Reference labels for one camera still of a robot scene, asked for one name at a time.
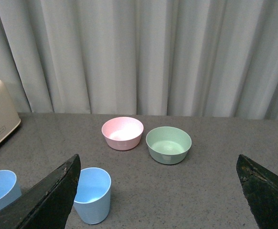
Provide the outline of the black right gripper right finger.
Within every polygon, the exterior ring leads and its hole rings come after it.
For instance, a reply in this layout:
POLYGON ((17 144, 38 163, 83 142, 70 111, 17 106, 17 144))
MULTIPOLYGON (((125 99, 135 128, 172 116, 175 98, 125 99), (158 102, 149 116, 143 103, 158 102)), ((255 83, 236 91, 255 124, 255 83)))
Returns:
POLYGON ((239 155, 236 171, 258 227, 278 229, 278 176, 245 155, 239 155))

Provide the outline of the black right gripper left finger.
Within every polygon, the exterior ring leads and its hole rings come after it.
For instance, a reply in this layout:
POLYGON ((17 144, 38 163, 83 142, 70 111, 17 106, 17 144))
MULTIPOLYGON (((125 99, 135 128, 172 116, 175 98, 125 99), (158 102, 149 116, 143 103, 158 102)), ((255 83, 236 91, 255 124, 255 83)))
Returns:
POLYGON ((78 154, 0 210, 0 229, 63 229, 77 193, 78 154))

